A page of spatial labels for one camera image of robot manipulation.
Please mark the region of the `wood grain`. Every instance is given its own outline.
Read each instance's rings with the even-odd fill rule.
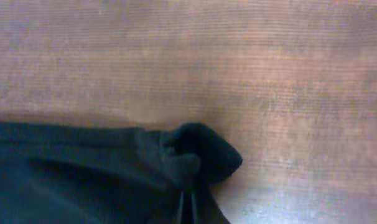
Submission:
[[[0,120],[201,121],[232,223],[377,223],[377,0],[0,0]]]

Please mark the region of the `wooden table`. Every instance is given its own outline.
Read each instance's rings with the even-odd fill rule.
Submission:
[[[0,0],[0,120],[201,121],[232,223],[377,223],[377,0]]]

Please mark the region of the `dark garment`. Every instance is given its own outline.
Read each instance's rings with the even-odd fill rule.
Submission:
[[[0,123],[0,223],[175,223],[183,194],[195,196],[198,223],[228,223],[207,185],[241,163],[198,123],[171,132]]]

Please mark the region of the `black fabric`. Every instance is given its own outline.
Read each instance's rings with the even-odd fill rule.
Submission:
[[[241,163],[199,123],[175,131],[0,123],[0,223],[174,223],[182,191],[195,192],[200,223],[228,223],[207,185]]]

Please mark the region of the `wooden surface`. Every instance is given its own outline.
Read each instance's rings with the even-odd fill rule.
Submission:
[[[377,223],[377,0],[0,0],[0,120],[202,121],[232,223]]]

